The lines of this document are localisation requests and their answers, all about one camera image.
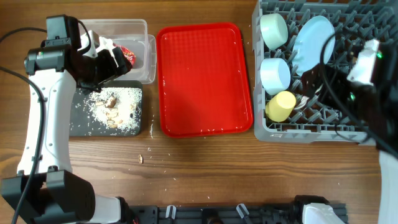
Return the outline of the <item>red snack wrapper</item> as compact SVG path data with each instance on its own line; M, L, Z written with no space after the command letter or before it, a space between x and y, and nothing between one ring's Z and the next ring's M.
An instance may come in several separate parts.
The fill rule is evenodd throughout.
M132 66L134 66L135 62L136 62L136 55L130 51L128 48L122 46L122 45L117 45L114 44L115 47L119 47L122 51L122 53L124 54L124 56L127 58L127 60L130 62L130 64Z

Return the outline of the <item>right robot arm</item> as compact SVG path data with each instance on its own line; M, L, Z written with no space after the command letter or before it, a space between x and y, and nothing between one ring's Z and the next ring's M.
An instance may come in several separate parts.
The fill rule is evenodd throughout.
M377 39L353 47L354 65L342 72L316 64L303 73L305 95L322 104L344 108L365 126L379 151L382 189L379 223L397 223L397 43Z

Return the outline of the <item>small light blue bowl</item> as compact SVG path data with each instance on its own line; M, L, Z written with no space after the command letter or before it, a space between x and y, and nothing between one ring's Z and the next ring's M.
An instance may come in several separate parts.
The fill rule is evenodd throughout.
M260 77L268 95L276 95L290 85L289 66L281 58L265 58L261 63Z

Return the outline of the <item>white plastic spoon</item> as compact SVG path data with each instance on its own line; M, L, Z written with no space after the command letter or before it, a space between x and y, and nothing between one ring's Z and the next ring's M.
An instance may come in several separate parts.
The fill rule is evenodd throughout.
M320 87L315 91L315 93L318 93L319 91L321 91L322 88L323 88L323 85L320 85ZM299 109L303 108L307 104L307 101L309 99L310 99L309 97L303 96L301 98L300 102L296 105L296 107L294 109L299 110Z

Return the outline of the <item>yellow plastic cup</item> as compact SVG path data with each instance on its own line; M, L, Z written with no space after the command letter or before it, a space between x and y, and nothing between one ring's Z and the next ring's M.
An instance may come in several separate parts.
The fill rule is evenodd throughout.
M289 91L282 91L266 104L266 116L275 122L285 121L296 105L296 97Z

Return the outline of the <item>large light blue plate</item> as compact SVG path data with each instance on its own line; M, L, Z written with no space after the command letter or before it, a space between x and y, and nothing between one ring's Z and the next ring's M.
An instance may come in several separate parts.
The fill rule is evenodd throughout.
M320 54L327 39L335 33L332 23L324 16L315 16L304 24L296 37L292 65L302 76L320 63Z

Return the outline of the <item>white napkin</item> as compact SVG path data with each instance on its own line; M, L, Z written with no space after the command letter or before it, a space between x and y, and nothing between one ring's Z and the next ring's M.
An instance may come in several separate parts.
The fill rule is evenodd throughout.
M115 49L116 46L114 42L111 39L104 38L102 36L99 36L99 47L96 48L96 52L99 53L102 50L108 50L109 53L113 56L113 49Z

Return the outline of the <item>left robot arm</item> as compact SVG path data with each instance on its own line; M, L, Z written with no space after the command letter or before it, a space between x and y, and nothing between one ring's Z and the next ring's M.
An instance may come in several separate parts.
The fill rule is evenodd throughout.
M122 197L96 195L72 172L70 113L77 88L100 91L132 67L122 50L102 44L72 16L46 19L47 38L28 52L22 80L30 87L27 138L15 177L1 195L26 223L135 223Z

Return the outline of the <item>mint green bowl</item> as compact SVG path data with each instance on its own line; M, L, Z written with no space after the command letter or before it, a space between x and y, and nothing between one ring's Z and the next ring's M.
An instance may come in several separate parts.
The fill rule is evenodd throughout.
M275 50L284 45L288 39L287 24L278 14L266 14L260 18L261 35L265 45L270 50Z

